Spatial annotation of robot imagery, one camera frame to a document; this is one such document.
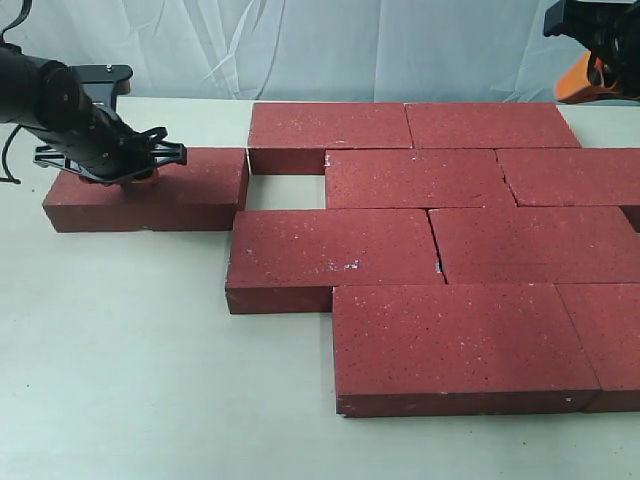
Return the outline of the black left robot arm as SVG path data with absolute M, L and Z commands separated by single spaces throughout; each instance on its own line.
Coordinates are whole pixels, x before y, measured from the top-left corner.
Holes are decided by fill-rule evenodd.
M 150 181 L 161 167 L 184 165 L 187 149 L 163 127 L 139 132 L 117 113 L 130 91 L 128 65 L 67 66 L 1 47 L 1 121 L 41 141 L 33 161 L 89 184 Z

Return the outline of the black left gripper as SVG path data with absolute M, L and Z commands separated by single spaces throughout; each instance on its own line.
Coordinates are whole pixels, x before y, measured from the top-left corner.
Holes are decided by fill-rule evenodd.
M 167 129 L 136 131 L 115 112 L 92 106 L 72 128 L 56 132 L 32 129 L 44 143 L 34 163 L 72 173 L 95 184 L 154 185 L 158 169 L 187 164 L 187 148 L 166 139 Z

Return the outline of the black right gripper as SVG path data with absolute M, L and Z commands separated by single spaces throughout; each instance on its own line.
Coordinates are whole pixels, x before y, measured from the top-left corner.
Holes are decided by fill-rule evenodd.
M 637 1 L 557 1 L 545 12 L 543 35 L 566 36 L 586 49 L 557 81 L 558 102 L 639 100 Z

